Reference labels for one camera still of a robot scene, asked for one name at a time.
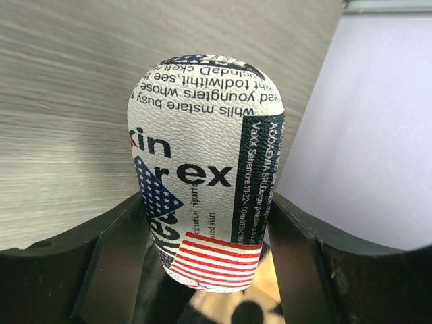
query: white wall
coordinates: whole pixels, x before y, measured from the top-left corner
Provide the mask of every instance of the white wall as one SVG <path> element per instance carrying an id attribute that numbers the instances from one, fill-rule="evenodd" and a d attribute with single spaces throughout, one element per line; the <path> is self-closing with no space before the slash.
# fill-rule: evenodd
<path id="1" fill-rule="evenodd" d="M 432 243 L 432 16 L 344 16 L 277 191 L 361 238 Z"/>

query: shift knob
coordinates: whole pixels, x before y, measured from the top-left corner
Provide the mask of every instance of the shift knob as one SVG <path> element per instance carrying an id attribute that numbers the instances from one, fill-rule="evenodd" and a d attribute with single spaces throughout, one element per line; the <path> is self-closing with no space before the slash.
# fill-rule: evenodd
<path id="1" fill-rule="evenodd" d="M 274 83 L 219 55 L 162 61 L 129 99 L 132 156 L 166 272 L 191 288 L 253 282 L 285 128 Z"/>

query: white leather shift knob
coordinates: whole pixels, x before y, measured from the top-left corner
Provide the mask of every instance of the white leather shift knob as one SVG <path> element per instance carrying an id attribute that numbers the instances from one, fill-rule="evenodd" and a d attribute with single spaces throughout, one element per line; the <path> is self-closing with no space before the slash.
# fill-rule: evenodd
<path id="1" fill-rule="evenodd" d="M 213 292 L 252 283 L 284 126 L 274 83 L 229 57 L 174 57 L 136 85 L 132 155 L 157 250 L 175 280 Z"/>

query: brushed metal surface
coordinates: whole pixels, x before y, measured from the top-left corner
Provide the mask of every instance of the brushed metal surface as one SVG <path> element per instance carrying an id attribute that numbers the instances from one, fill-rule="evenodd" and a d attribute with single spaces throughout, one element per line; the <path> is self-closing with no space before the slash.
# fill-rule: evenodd
<path id="1" fill-rule="evenodd" d="M 138 190 L 128 97 L 162 59 L 214 53 L 278 86 L 288 155 L 340 0 L 2 0 L 0 250 L 24 248 Z"/>

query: american flag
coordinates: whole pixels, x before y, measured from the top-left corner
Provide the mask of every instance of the american flag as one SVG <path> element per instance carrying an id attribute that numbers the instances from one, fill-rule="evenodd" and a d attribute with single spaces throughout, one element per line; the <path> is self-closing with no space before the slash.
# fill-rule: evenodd
<path id="1" fill-rule="evenodd" d="M 240 245 L 186 232 L 169 270 L 192 280 L 191 288 L 247 288 L 254 279 L 261 245 Z"/>
<path id="2" fill-rule="evenodd" d="M 162 61 L 160 64 L 173 64 L 173 63 L 200 63 L 202 59 L 207 57 L 207 55 L 203 54 L 193 54 L 193 55 L 183 55 L 173 57 L 172 59 L 166 59 Z"/>
<path id="3" fill-rule="evenodd" d="M 134 162 L 147 218 L 172 213 L 184 205 L 150 172 L 139 156 Z"/>

